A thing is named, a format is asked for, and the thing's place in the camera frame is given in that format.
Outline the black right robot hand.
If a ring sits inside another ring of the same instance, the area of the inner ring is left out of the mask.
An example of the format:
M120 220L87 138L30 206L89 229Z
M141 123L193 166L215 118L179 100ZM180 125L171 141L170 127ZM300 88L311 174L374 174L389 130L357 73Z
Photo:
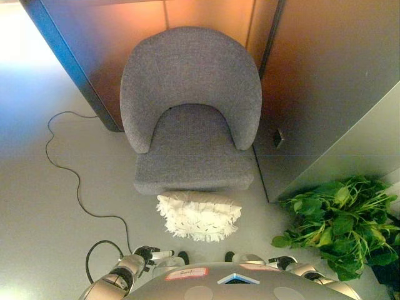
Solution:
M276 266L278 269L285 271L290 264L297 263L297 259L292 256L279 256L268 259L268 263Z

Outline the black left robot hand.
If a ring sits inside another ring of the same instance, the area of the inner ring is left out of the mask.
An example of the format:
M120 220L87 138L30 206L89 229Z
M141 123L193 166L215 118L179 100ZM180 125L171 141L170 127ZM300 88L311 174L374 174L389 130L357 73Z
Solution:
M161 259L173 257L174 251L161 251L156 247L141 246L134 251L134 254L141 256L144 259L146 266L153 266Z

